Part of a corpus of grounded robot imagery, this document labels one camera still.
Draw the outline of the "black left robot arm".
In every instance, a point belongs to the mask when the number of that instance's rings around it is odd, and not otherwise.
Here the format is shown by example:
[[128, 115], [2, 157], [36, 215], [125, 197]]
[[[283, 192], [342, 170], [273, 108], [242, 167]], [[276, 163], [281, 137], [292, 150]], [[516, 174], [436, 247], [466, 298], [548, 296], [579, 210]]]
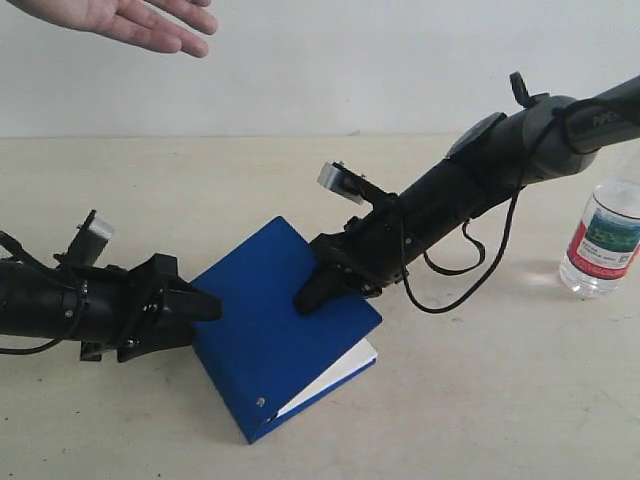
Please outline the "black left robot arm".
[[38, 272], [21, 261], [1, 263], [2, 334], [75, 341], [83, 361], [113, 351], [124, 363], [188, 347], [197, 323], [222, 315], [221, 300], [183, 280], [169, 255], [131, 270], [69, 265]]

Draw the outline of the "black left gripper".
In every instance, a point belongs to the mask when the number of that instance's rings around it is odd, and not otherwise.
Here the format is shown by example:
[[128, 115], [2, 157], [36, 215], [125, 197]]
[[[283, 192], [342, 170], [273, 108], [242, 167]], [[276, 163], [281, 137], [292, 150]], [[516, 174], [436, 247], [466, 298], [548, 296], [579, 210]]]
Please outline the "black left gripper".
[[184, 281], [178, 261], [154, 254], [129, 271], [109, 266], [89, 282], [85, 315], [79, 326], [79, 359], [99, 362], [107, 353], [127, 361], [187, 347], [193, 322], [215, 321], [222, 301]]

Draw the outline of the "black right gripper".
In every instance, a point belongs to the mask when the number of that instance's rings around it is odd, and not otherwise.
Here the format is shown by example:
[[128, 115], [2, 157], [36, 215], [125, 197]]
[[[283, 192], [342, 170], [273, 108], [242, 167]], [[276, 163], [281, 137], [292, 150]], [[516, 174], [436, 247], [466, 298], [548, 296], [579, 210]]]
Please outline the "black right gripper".
[[311, 241], [316, 266], [293, 306], [310, 315], [347, 294], [376, 297], [401, 282], [407, 266], [432, 245], [433, 194], [388, 194], [342, 231], [320, 233]]

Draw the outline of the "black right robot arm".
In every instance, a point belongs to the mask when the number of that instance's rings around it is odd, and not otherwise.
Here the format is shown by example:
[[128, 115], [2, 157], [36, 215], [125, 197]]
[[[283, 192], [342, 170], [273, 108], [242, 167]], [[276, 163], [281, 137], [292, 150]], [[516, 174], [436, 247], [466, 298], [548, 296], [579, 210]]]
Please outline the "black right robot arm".
[[527, 186], [577, 175], [601, 149], [639, 137], [638, 78], [584, 99], [532, 95], [517, 72], [510, 83], [520, 111], [481, 119], [401, 193], [382, 190], [341, 162], [323, 166], [324, 188], [372, 209], [312, 240], [316, 265], [293, 297], [298, 313], [348, 294], [378, 297], [407, 283], [408, 265], [454, 229], [466, 230], [502, 203], [513, 214]]

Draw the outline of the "person's bare hand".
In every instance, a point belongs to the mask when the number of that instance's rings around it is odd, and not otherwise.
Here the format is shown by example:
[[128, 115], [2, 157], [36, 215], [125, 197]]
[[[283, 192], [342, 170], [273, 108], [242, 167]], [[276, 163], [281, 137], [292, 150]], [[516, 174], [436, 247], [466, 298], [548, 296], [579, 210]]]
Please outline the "person's bare hand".
[[209, 1], [13, 1], [23, 13], [57, 27], [95, 34], [160, 54], [204, 58], [219, 23]]

